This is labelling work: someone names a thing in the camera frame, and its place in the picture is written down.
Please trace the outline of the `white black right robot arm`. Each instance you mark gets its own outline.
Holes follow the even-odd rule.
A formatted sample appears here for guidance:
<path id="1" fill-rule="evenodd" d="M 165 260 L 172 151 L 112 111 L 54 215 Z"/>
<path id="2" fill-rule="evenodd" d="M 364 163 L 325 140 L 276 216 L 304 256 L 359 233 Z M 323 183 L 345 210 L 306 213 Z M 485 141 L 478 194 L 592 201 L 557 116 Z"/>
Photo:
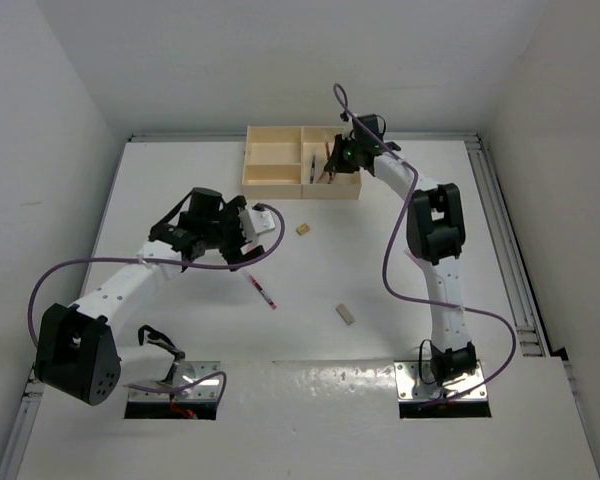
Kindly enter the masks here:
<path id="1" fill-rule="evenodd" d="M 324 171 L 344 174 L 363 169 L 403 200 L 398 222 L 406 224 L 407 255 L 421 269 L 427 285 L 431 381 L 442 386 L 472 374 L 477 356 L 466 327 L 459 281 L 459 257 L 466 240 L 459 188 L 421 177 L 398 154 L 397 144 L 383 142 L 377 115 L 342 113 L 341 119 L 350 121 L 352 130 L 335 136 Z"/>

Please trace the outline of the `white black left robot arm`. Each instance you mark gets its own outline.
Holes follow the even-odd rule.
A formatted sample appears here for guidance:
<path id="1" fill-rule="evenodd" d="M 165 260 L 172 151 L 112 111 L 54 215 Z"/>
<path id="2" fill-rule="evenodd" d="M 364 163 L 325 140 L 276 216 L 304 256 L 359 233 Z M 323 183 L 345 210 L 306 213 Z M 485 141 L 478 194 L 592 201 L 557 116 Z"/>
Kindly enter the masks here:
<path id="1" fill-rule="evenodd" d="M 247 202 L 225 201 L 208 188 L 192 189 L 154 224 L 138 254 L 98 288 L 69 306 L 55 303 L 40 324 L 34 374 L 37 380 L 88 405 L 101 404 L 116 386 L 156 382 L 171 387 L 185 354 L 150 328 L 137 345 L 117 339 L 126 321 L 169 280 L 209 250 L 226 265 L 244 260 Z"/>

